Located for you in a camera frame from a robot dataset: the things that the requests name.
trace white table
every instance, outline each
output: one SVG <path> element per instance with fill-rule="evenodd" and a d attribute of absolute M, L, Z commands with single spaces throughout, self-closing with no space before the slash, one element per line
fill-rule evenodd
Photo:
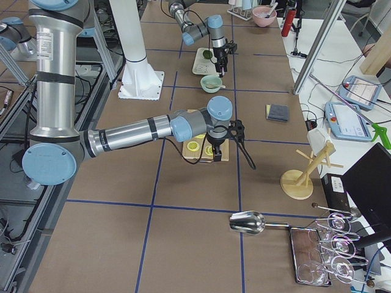
<path fill-rule="evenodd" d="M 302 29 L 299 33 L 298 40 L 298 51 L 308 54 L 310 48 L 312 47 L 313 41 L 321 27 L 322 20 L 302 20 Z M 283 38 L 285 50 L 288 54 L 289 63 L 291 68 L 294 68 L 297 71 L 300 71 L 305 59 L 298 57 L 291 57 L 290 54 L 294 49 L 294 38 L 295 33 L 291 31 L 289 35 Z M 356 58 L 361 55 L 361 50 L 356 44 L 356 41 L 353 39 L 353 36 L 350 34 L 348 28 L 344 24 L 343 21 L 337 21 L 332 28 L 330 34 L 327 36 L 327 39 L 323 45 L 323 48 L 318 56 L 318 59 L 324 60 L 333 60 L 333 61 L 346 61 L 353 58 Z M 367 76 L 363 75 L 359 69 L 360 64 L 364 61 L 364 57 L 362 57 L 353 67 L 353 69 L 349 72 L 348 76 L 356 75 L 363 77 L 369 81 L 373 81 L 374 83 L 379 83 L 379 80 L 376 76 Z M 319 80 L 327 85 L 339 85 L 341 84 L 343 78 L 353 66 L 354 61 L 345 62 L 345 63 L 332 63 L 332 62 L 324 62 L 317 60 L 315 62 L 315 66 L 313 69 L 313 75 L 315 75 Z M 297 72 L 292 70 L 293 79 L 296 80 L 298 77 Z M 310 96 L 310 92 L 314 88 L 316 82 L 308 78 L 302 90 L 299 93 L 300 102 L 302 104 L 302 110 L 310 110 L 314 112 L 317 118 L 321 118 L 323 113 L 318 108 L 310 105 L 308 103 L 308 98 Z M 390 101 L 390 98 L 386 91 L 382 89 L 379 99 L 383 101 Z M 321 85 L 317 85 L 312 92 L 311 95 L 311 103 L 324 109 L 324 105 L 328 101 L 338 101 L 336 97 L 331 95 L 326 91 Z M 387 106 L 382 104 L 382 106 L 391 110 L 391 106 Z M 386 112 L 384 109 L 375 106 L 373 110 L 364 113 L 369 119 L 374 122 L 385 121 L 391 119 L 391 113 Z M 304 118 L 307 117 L 307 113 L 303 112 Z M 318 127 L 327 129 L 327 121 L 322 123 L 322 120 L 318 120 Z M 381 126 L 385 126 L 388 129 L 388 135 L 391 135 L 391 122 L 382 124 Z M 332 136 L 333 144 L 335 145 L 336 152 L 331 156 L 331 162 L 335 164 L 341 164 L 343 168 L 323 166 L 323 169 L 319 169 L 321 172 L 321 176 L 324 176 L 327 173 L 334 173 L 342 175 L 344 174 L 354 163 L 356 163 L 376 142 L 380 142 L 378 138 L 375 142 L 352 142 L 348 140 L 338 140 Z M 349 197 L 349 203 L 351 206 L 356 206 L 352 199 Z M 361 217 L 360 222 L 364 227 L 368 226 L 368 222 Z M 369 228 L 367 229 L 369 234 L 374 233 L 374 231 Z M 383 261 L 387 265 L 391 265 L 391 254 L 387 249 L 382 250 L 383 255 L 386 257 L 386 260 Z M 363 280 L 364 272 L 362 270 L 356 272 L 356 278 L 358 280 Z M 391 270 L 385 267 L 382 267 L 382 275 L 375 277 L 375 283 L 378 285 L 382 284 L 384 289 L 391 290 Z M 358 290 L 361 290 L 361 284 L 353 284 L 354 287 Z M 374 289 L 370 289 L 368 287 L 365 288 L 366 292 L 374 292 Z"/>

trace blue joint cap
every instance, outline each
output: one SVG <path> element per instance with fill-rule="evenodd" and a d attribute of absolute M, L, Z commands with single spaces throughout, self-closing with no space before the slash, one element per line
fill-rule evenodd
<path fill-rule="evenodd" d="M 178 142 L 184 142 L 185 140 L 191 139 L 193 137 L 189 122 L 182 116 L 178 116 L 177 118 L 171 120 L 170 126 L 172 133 Z"/>
<path fill-rule="evenodd" d="M 7 51 L 11 51 L 16 48 L 16 43 L 11 41 L 9 38 L 0 37 L 0 43 Z"/>
<path fill-rule="evenodd" d="M 208 17 L 208 27 L 211 29 L 218 29 L 222 27 L 222 17 L 221 15 L 212 15 Z"/>
<path fill-rule="evenodd" d="M 64 183 L 76 173 L 76 160 L 62 146 L 38 143 L 29 147 L 22 159 L 25 174 L 42 185 Z"/>
<path fill-rule="evenodd" d="M 7 17 L 1 21 L 5 24 L 23 24 L 22 20 L 18 17 Z"/>
<path fill-rule="evenodd" d="M 39 8 L 53 11 L 69 9 L 74 6 L 79 0 L 30 0 Z"/>
<path fill-rule="evenodd" d="M 182 40 L 184 41 L 186 46 L 191 46 L 191 45 L 194 44 L 193 37 L 189 33 L 187 33 L 187 32 L 184 32 L 182 34 Z"/>
<path fill-rule="evenodd" d="M 78 35 L 78 37 L 90 38 L 93 37 L 93 35 L 95 35 L 95 28 L 91 27 L 89 29 L 83 29 L 83 31 Z"/>
<path fill-rule="evenodd" d="M 224 96 L 215 96 L 210 99 L 208 113 L 217 120 L 227 121 L 232 117 L 232 103 Z"/>

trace round wooden base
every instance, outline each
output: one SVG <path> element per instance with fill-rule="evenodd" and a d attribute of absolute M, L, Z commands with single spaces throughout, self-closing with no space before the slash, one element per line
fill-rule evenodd
<path fill-rule="evenodd" d="M 308 180 L 308 185 L 295 185 L 296 180 L 303 174 L 299 170 L 286 171 L 281 176 L 281 187 L 282 190 L 295 200 L 306 200 L 311 196 L 313 192 L 313 184 L 311 179 Z"/>

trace yellow circle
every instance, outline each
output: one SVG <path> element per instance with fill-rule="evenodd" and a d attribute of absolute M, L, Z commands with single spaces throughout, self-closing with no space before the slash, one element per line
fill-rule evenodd
<path fill-rule="evenodd" d="M 192 140 L 191 142 L 188 142 L 187 147 L 189 151 L 198 151 L 200 149 L 200 144 Z"/>
<path fill-rule="evenodd" d="M 203 139 L 205 137 L 205 133 L 204 134 L 200 134 L 199 136 L 196 136 L 196 139 Z"/>
<path fill-rule="evenodd" d="M 211 145 L 205 147 L 205 154 L 207 154 L 208 156 L 213 156 L 213 149 Z"/>

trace white wall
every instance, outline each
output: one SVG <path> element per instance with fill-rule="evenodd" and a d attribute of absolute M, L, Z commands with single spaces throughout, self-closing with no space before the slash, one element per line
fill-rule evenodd
<path fill-rule="evenodd" d="M 379 25 L 379 22 L 383 18 L 383 16 L 389 11 L 391 8 L 391 1 L 390 0 L 378 0 L 375 4 L 375 6 L 372 8 L 372 12 L 370 15 L 370 20 L 373 23 L 373 25 L 376 27 Z M 388 13 L 388 15 L 383 19 L 381 24 L 378 27 L 378 31 L 383 34 L 386 29 L 391 25 L 391 11 Z"/>

